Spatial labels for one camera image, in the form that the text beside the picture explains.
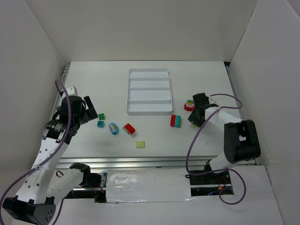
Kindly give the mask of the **green lego brick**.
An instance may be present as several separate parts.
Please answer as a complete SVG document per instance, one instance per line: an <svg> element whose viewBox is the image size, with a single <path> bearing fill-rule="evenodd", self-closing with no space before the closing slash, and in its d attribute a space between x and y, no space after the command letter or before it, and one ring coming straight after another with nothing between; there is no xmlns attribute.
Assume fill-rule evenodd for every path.
<svg viewBox="0 0 300 225"><path fill-rule="evenodd" d="M104 119L105 119L105 114L104 114L104 113L100 113L100 114L98 115L98 119L99 119L99 120L104 120Z"/></svg>

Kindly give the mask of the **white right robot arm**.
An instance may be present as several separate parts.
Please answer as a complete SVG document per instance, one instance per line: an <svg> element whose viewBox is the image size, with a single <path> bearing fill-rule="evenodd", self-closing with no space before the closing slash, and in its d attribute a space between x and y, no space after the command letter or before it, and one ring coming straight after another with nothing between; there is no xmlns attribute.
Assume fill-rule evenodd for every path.
<svg viewBox="0 0 300 225"><path fill-rule="evenodd" d="M199 177L229 171L237 163L253 160L261 155L255 123L252 120L241 120L225 112L225 109L241 109L242 102L229 94L218 93L212 94L212 96L231 97L235 99L237 106L219 106L216 103L211 103L205 93L193 95L195 108L191 112L188 121L199 127L199 129L187 151L185 167L188 177ZM199 134L209 123L223 132L223 152L216 158L208 161L203 172L195 173L189 169L190 154Z"/></svg>

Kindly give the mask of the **red curved lego brick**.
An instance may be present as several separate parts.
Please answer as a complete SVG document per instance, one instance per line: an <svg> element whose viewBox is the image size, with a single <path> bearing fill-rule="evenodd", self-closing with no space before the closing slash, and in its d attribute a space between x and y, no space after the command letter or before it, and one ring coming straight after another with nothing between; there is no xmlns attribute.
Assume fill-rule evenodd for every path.
<svg viewBox="0 0 300 225"><path fill-rule="evenodd" d="M129 123L127 123L122 129L129 135L135 133L135 128Z"/></svg>

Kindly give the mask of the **yellow-green lego brick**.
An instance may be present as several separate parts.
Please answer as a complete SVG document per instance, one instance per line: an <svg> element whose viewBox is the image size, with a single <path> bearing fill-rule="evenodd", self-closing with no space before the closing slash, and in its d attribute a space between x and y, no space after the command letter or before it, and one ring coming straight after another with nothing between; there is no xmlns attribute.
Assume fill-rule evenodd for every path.
<svg viewBox="0 0 300 225"><path fill-rule="evenodd" d="M136 142L136 148L145 148L145 141L137 141Z"/></svg>

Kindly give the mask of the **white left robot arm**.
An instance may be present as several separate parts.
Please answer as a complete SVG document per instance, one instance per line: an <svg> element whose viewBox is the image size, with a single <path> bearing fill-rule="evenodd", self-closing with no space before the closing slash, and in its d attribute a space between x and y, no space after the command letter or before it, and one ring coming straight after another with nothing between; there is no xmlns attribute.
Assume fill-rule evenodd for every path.
<svg viewBox="0 0 300 225"><path fill-rule="evenodd" d="M62 95L61 105L46 124L38 155L14 197L1 198L3 209L16 220L47 225L57 204L76 186L90 188L100 176L82 163L72 164L67 173L51 184L57 164L80 126L98 117L89 96Z"/></svg>

